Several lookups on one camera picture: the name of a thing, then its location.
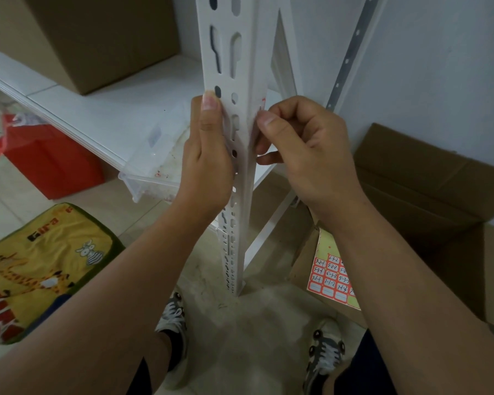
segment zebra cartoon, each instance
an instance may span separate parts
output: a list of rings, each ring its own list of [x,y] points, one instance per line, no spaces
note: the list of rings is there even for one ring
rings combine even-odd
[[[90,239],[88,242],[85,242],[82,248],[75,250],[75,252],[80,252],[80,256],[84,258],[87,256],[86,265],[95,265],[99,263],[104,257],[104,252],[94,251],[95,244],[92,244],[92,240]]]

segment sticker sheet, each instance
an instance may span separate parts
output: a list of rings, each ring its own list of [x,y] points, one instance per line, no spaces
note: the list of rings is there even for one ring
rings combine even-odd
[[[333,236],[320,229],[308,291],[360,310]]]

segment left hand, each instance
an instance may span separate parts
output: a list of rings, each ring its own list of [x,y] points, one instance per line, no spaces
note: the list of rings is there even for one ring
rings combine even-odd
[[[190,138],[183,150],[181,185],[174,203],[183,203],[210,222],[231,197],[234,171],[223,137],[220,100],[214,92],[192,99]]]

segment sneaker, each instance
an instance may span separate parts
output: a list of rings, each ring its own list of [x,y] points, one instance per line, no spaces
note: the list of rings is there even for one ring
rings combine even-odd
[[[323,385],[342,362],[345,350],[346,347],[336,321],[331,318],[324,319],[313,333],[313,340],[309,347],[307,375],[302,386],[304,395],[312,394],[313,384],[317,379],[320,383],[317,382],[316,387],[318,388],[319,384]]]
[[[173,370],[166,373],[166,377],[161,385],[162,388],[172,390],[178,388],[183,382],[188,365],[187,348],[189,345],[189,339],[187,336],[183,299],[178,286],[174,288],[174,291],[165,306],[163,315],[159,319],[159,323],[155,328],[156,332],[164,330],[171,330],[180,334],[183,341],[181,359]]]

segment red plastic bag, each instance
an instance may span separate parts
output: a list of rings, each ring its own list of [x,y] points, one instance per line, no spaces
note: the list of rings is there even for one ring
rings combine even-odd
[[[2,130],[0,155],[47,199],[104,183],[99,158],[38,116],[4,114]]]

